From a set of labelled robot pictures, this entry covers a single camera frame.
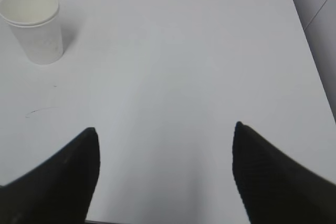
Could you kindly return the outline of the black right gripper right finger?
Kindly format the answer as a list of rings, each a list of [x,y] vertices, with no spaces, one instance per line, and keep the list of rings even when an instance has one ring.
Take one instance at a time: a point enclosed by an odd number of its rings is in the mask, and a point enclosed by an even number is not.
[[[237,122],[233,176],[250,223],[335,223],[335,184]]]

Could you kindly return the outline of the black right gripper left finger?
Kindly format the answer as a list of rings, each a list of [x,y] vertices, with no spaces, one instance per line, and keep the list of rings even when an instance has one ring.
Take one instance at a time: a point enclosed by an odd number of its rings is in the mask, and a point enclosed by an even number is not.
[[[1,187],[1,223],[84,223],[100,173],[88,127],[45,162]]]

